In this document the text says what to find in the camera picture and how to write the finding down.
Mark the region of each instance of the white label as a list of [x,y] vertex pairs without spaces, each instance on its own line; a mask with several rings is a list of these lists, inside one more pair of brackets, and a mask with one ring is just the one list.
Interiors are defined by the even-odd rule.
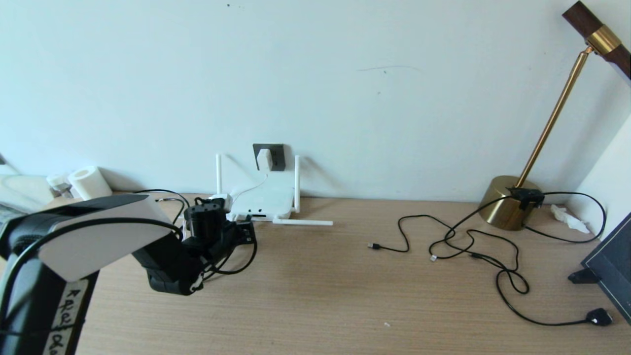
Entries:
[[[77,321],[77,314],[81,308],[81,302],[85,291],[88,289],[89,282],[87,280],[79,280],[69,282],[64,288],[64,293],[59,301],[55,320],[52,322],[51,328],[58,328],[67,325],[73,325]],[[46,355],[63,355],[68,349],[68,340],[73,333],[74,328],[67,328],[51,332],[48,335],[48,341],[44,348]]]

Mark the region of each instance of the black plug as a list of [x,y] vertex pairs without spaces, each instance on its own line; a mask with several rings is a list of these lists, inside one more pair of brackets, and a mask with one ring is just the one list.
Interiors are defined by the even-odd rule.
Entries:
[[585,316],[585,320],[589,321],[589,323],[592,323],[593,325],[599,325],[601,327],[605,327],[613,323],[613,318],[603,308],[598,308],[588,312]]

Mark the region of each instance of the wooden tabletop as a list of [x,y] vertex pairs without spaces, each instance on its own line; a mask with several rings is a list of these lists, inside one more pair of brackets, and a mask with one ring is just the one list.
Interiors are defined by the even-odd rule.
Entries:
[[[178,202],[161,206],[171,216],[179,209]],[[566,322],[604,307],[614,317],[609,327],[542,327],[518,318],[495,289],[497,268],[466,255],[429,260],[427,247],[445,228],[428,219],[404,222],[409,253],[367,248],[373,242],[403,247],[396,225],[401,216],[432,214],[453,224],[475,208],[472,203],[303,198],[300,218],[335,225],[257,222],[259,251],[252,265],[241,274],[211,279],[192,296],[152,291],[145,271],[127,256],[101,271],[77,353],[630,353],[631,327],[600,288],[567,280],[597,242],[568,244],[529,231],[500,231],[477,215],[463,225],[500,234],[520,247],[519,270],[531,292],[519,295],[505,279],[502,285],[521,312],[542,322]],[[538,211],[532,226],[565,238],[588,238],[553,220],[547,208]],[[227,267],[246,262],[250,248],[239,247]],[[513,265],[506,242],[480,236],[473,249]],[[450,253],[442,247],[435,252]]]

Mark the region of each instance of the white power adapter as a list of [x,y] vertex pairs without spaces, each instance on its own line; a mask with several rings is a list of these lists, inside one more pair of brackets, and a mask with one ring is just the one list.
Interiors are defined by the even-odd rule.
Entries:
[[272,170],[272,165],[274,165],[272,151],[267,148],[259,150],[259,153],[256,155],[256,164],[258,164],[260,171],[266,174],[269,173]]

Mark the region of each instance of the gold lamp pole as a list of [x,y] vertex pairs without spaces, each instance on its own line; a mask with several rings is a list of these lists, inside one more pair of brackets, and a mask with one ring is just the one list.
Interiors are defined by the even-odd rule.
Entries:
[[[631,78],[629,73],[631,54],[624,48],[620,39],[606,25],[600,22],[582,2],[579,1],[574,4],[563,14],[563,17],[585,37],[588,47],[576,59],[565,87],[561,91],[554,110],[552,110],[548,123],[543,129],[539,141],[535,145],[521,175],[519,177],[506,175],[495,177],[491,181],[480,206],[496,199],[510,196],[509,188],[539,189],[537,185],[527,181],[526,178],[561,114],[565,101],[567,101],[590,53],[596,51],[605,60],[617,65],[627,78]],[[535,207],[536,202],[530,202],[523,208],[519,200],[505,198],[480,211],[480,215],[485,221],[495,227],[508,231],[518,231],[523,229],[528,223],[528,219]]]

